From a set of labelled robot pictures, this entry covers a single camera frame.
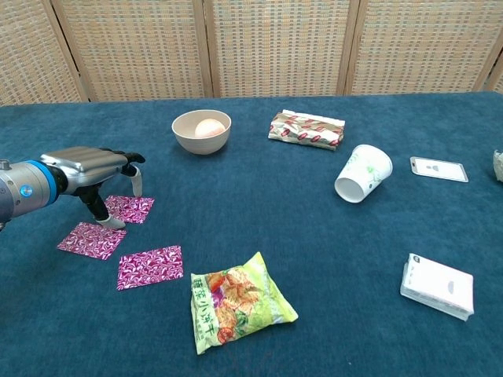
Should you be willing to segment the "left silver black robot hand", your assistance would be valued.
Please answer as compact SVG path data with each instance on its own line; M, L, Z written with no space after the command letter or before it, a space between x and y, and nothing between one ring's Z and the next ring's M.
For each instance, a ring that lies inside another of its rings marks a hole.
M40 162L57 175L59 193L79 197L104 228L126 226L124 221L110 215L99 195L105 181L117 174L125 175L131 180L134 196L142 196L141 171L135 163L144 163L145 157L139 153L77 146L47 152L40 156Z

